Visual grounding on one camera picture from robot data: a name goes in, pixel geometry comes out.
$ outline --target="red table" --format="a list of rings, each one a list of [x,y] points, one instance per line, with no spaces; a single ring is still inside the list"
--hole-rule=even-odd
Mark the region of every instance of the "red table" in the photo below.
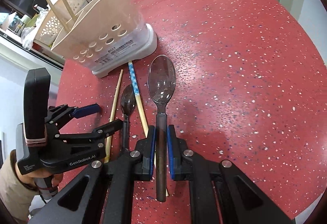
[[[326,68],[301,26],[276,0],[133,1],[159,39],[154,54],[134,62],[149,125],[156,106],[148,69],[166,54],[177,73],[167,106],[177,136],[207,159],[232,160],[290,218],[302,212],[326,188],[327,126]],[[108,122],[120,69],[121,94],[130,84],[127,65],[98,79],[66,62],[57,105],[97,102],[103,113],[73,120],[62,133]],[[137,110],[130,120],[133,149],[144,133]],[[66,173],[63,184],[80,170]],[[168,179],[167,187],[171,196],[160,204],[154,182],[135,184],[132,223],[190,223],[187,183]]]

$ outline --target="metal bolt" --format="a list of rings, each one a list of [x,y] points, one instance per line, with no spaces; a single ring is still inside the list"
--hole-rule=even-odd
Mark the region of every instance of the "metal bolt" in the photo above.
[[[94,162],[92,162],[91,166],[95,169],[99,168],[101,166],[101,161],[95,160]]]
[[[130,156],[133,158],[137,158],[140,155],[140,152],[137,150],[133,150],[130,152]]]
[[[221,165],[223,165],[223,167],[225,168],[230,168],[232,166],[232,163],[229,160],[223,160],[221,162]]]
[[[186,157],[192,157],[194,152],[190,149],[187,149],[187,150],[184,150],[183,154],[186,156]]]

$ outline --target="human hand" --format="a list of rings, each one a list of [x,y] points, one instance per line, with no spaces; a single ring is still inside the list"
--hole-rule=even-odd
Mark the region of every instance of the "human hand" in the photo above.
[[[26,183],[32,187],[36,187],[34,178],[47,178],[47,177],[53,175],[51,172],[47,171],[45,168],[41,168],[41,169],[32,171],[28,174],[22,175],[19,171],[17,163],[15,164],[15,170],[16,170],[18,179],[22,183]],[[62,180],[63,180],[63,173],[54,174],[53,178],[52,178],[52,186],[57,186]]]

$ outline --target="sleeve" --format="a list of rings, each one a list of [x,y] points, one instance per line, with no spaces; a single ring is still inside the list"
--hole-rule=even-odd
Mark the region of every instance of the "sleeve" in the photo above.
[[[13,150],[0,169],[0,199],[10,214],[21,222],[28,220],[29,207],[38,192],[19,181],[14,169],[15,164],[16,151]]]

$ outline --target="spoon handle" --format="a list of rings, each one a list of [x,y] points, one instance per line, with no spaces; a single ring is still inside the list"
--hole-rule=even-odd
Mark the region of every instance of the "spoon handle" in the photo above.
[[[122,150],[129,150],[129,135],[130,135],[130,122],[128,120],[123,121],[123,142],[122,142]]]
[[[166,201],[166,174],[167,174],[167,115],[156,115],[156,189],[157,200]]]

